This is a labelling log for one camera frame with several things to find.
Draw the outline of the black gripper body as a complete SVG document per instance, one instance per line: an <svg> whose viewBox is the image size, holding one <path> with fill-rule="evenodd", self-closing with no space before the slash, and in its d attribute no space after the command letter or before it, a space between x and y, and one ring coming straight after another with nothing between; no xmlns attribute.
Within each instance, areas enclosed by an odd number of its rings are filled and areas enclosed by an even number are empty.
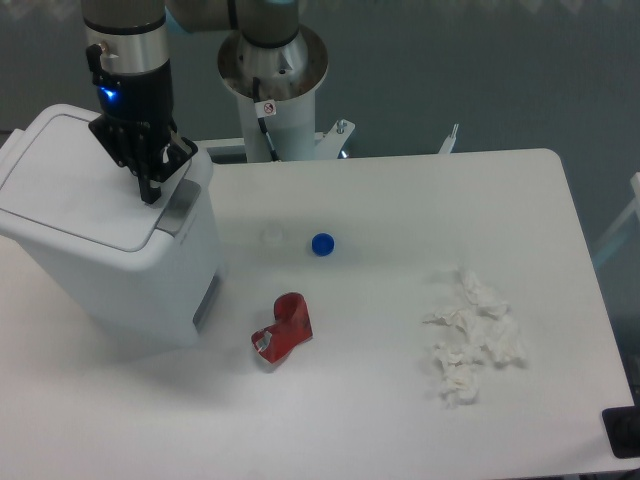
<svg viewBox="0 0 640 480"><path fill-rule="evenodd" d="M85 50L92 83L103 112L126 122L168 125L173 120L173 86L170 61L157 69L137 74L104 70L102 49L93 44Z"/></svg>

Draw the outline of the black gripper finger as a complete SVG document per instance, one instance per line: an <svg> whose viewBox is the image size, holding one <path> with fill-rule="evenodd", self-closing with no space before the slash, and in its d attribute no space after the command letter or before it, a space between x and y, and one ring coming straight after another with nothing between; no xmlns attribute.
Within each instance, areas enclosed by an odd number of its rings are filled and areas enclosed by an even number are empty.
<svg viewBox="0 0 640 480"><path fill-rule="evenodd" d="M157 183L165 182L197 152L198 147L193 141L169 127L168 135L162 139L160 146L152 150L149 179Z"/></svg>
<svg viewBox="0 0 640 480"><path fill-rule="evenodd" d="M163 146L157 142L147 122L130 122L100 115L88 128L120 168L137 179L141 200L155 203L161 196L159 182Z"/></svg>

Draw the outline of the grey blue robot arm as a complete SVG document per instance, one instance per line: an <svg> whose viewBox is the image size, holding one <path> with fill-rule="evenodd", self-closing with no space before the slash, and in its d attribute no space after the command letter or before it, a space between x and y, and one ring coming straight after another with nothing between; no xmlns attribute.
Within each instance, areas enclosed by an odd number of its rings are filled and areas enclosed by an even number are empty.
<svg viewBox="0 0 640 480"><path fill-rule="evenodd" d="M296 1L84 1L86 58L101 106L89 129L120 168L138 179L147 204L195 156L173 118L167 27L231 33L224 80L253 102L306 92L312 65Z"/></svg>

